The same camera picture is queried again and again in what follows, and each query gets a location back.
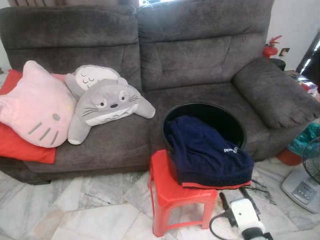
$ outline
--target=white wall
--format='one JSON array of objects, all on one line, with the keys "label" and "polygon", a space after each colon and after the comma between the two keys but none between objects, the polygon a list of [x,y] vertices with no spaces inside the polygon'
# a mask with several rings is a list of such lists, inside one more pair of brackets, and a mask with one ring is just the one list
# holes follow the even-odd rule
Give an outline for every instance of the white wall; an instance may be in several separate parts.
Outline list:
[{"label": "white wall", "polygon": [[[267,41],[282,35],[275,47],[285,70],[296,70],[319,30],[320,0],[274,0]],[[285,57],[278,56],[282,48],[290,48]]]},{"label": "white wall", "polygon": [[[9,7],[9,3],[7,0],[0,0],[0,9]],[[0,40],[0,68],[2,68],[3,70],[9,70],[11,69],[6,51],[4,49],[4,46]]]}]

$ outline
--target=fire extinguisher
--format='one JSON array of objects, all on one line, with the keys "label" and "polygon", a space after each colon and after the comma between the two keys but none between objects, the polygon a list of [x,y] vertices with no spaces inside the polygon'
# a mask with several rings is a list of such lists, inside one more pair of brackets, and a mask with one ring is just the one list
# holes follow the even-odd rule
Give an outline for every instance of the fire extinguisher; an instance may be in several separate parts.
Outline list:
[{"label": "fire extinguisher", "polygon": [[276,36],[271,38],[271,40],[269,41],[269,43],[267,44],[267,46],[264,47],[263,49],[263,55],[269,59],[272,55],[276,55],[278,53],[278,49],[275,47],[275,44],[278,44],[279,42],[277,42],[276,40],[278,40],[279,38],[281,38],[282,35]]}]

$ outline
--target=gray sofa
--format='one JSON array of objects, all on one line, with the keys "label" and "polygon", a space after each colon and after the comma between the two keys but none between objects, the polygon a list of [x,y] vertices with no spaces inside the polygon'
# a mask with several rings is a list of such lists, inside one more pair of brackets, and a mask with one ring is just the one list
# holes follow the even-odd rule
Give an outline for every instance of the gray sofa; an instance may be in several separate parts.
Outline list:
[{"label": "gray sofa", "polygon": [[65,142],[54,164],[0,157],[0,170],[31,184],[79,175],[146,170],[165,147],[172,107],[204,102],[231,112],[259,161],[276,155],[315,118],[319,103],[262,57],[273,0],[185,0],[129,6],[10,7],[0,35],[13,69],[35,60],[52,73],[86,64],[118,71],[154,105]]}]

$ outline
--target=stuffed toy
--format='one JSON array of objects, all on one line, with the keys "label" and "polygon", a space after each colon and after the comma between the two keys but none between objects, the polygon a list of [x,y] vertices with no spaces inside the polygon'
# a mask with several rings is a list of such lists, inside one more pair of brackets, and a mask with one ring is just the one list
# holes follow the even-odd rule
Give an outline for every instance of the stuffed toy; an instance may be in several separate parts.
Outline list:
[{"label": "stuffed toy", "polygon": [[81,144],[91,127],[137,114],[153,118],[155,108],[124,78],[104,79],[91,85],[80,98],[72,118],[68,141]]},{"label": "stuffed toy", "polygon": [[105,79],[121,81],[124,78],[120,77],[119,73],[110,67],[83,65],[77,68],[74,73],[66,75],[65,84],[78,101],[85,91]]},{"label": "stuffed toy", "polygon": [[16,87],[0,95],[0,122],[31,144],[54,148],[67,139],[76,104],[64,82],[30,60]]}]

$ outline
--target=navy blue cloth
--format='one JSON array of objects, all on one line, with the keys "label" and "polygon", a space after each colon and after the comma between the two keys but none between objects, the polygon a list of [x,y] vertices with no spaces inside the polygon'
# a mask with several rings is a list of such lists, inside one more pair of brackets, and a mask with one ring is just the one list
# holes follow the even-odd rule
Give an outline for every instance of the navy blue cloth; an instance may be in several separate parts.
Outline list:
[{"label": "navy blue cloth", "polygon": [[174,148],[179,184],[224,187],[251,180],[251,157],[196,117],[181,116],[170,122],[167,139]]}]

